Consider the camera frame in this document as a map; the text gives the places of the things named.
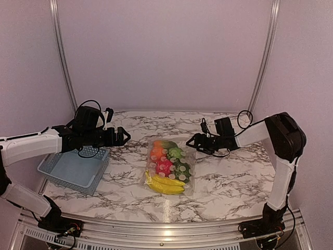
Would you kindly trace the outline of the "clear zip top bag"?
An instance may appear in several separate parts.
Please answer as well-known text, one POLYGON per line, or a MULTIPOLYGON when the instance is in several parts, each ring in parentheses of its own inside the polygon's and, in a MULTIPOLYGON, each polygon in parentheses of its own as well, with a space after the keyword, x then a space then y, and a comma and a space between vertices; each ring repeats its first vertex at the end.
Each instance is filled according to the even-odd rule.
POLYGON ((191 196, 195 189, 196 151, 184 137, 148 140, 142 185, 156 193, 191 196))

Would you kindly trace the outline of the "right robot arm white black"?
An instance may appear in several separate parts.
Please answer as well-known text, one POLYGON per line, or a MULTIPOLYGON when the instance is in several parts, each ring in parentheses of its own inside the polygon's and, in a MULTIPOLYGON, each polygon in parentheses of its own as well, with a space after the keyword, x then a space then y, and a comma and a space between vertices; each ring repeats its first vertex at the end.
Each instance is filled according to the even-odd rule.
POLYGON ((208 155, 219 149, 232 152, 270 140, 276 155, 275 179, 262 218, 258 221, 258 229, 262 233, 271 232, 287 210, 288 195, 296 179, 296 167, 306 145, 305 133, 287 112, 266 117, 239 133, 235 133, 228 117, 215 121, 216 135, 210 135, 205 126, 203 121, 202 133, 193 135, 186 145, 208 155))

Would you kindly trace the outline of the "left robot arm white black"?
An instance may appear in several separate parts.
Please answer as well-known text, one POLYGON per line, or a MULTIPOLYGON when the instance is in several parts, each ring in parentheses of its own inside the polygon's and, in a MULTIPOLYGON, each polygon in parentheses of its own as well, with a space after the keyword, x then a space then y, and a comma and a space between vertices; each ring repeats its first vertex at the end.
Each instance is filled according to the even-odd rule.
POLYGON ((123 127, 109 127, 113 109, 80 106, 66 125, 41 132, 1 138, 1 198, 23 207, 40 218, 55 232, 66 227, 59 207, 49 198, 14 184, 5 168, 22 160, 55 153, 67 153, 85 146, 93 148, 123 146, 130 134, 123 127))

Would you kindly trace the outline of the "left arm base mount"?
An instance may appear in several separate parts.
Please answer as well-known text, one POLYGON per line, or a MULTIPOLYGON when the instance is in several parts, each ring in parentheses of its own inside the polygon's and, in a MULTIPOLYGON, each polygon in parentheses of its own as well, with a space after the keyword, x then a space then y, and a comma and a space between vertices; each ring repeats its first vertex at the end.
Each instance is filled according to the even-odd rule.
POLYGON ((83 222, 72 218, 63 217, 58 207, 52 207, 50 212, 41 217, 37 226, 41 229, 55 232, 59 236, 75 236, 79 237, 82 232, 83 222))

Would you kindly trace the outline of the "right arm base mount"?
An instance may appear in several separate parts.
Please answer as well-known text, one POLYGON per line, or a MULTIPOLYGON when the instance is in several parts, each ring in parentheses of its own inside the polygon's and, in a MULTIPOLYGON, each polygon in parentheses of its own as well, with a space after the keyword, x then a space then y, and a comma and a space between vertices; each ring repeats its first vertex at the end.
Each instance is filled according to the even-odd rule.
POLYGON ((283 215, 285 212, 286 208, 275 211, 265 205, 262 218, 241 222, 238 226, 238 231, 244 239, 248 239, 284 230, 283 215))

